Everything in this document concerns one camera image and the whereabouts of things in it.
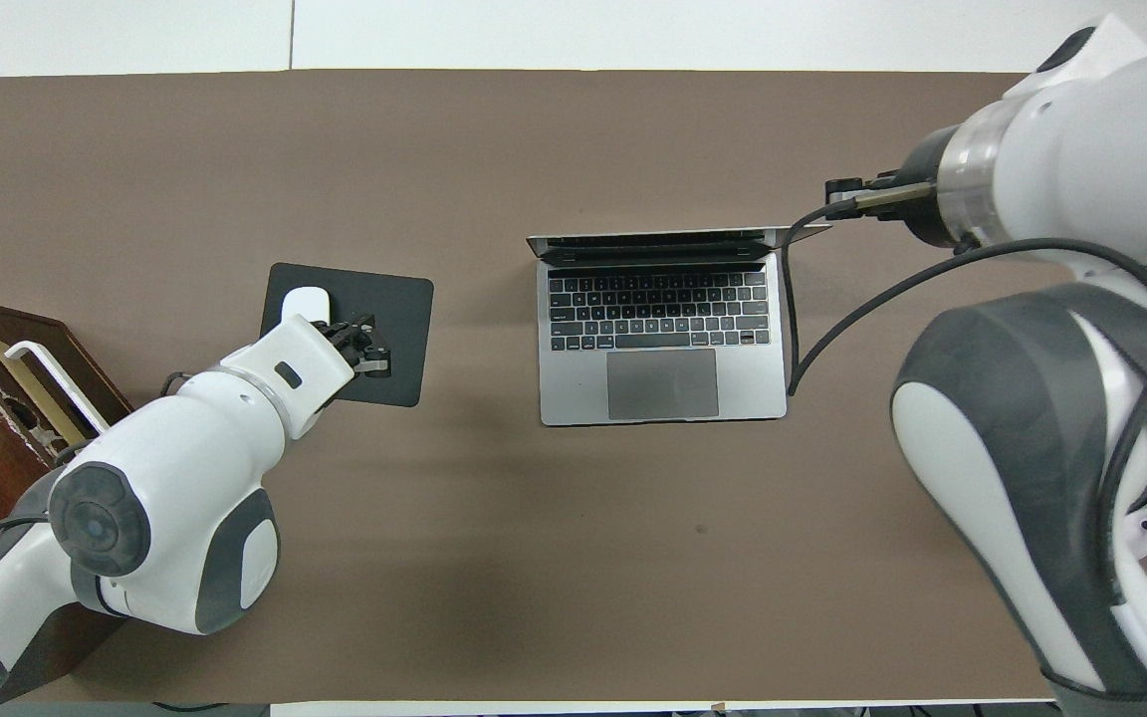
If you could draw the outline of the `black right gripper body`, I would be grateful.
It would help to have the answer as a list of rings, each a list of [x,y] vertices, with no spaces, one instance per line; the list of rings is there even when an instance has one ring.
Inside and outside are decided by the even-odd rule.
[[[949,139],[923,139],[910,151],[896,172],[896,186],[929,184],[928,194],[904,201],[897,216],[912,235],[928,246],[952,246],[953,235],[943,223],[937,196],[937,180]]]

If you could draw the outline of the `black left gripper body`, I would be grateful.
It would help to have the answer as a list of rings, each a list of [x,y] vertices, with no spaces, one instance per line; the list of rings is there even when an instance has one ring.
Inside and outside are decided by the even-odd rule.
[[[346,340],[340,336],[340,324],[325,324],[322,321],[317,322],[317,330],[327,340],[337,353],[342,356],[345,363],[349,364],[354,371],[354,365],[358,361],[358,354],[367,350],[367,336],[356,336]]]

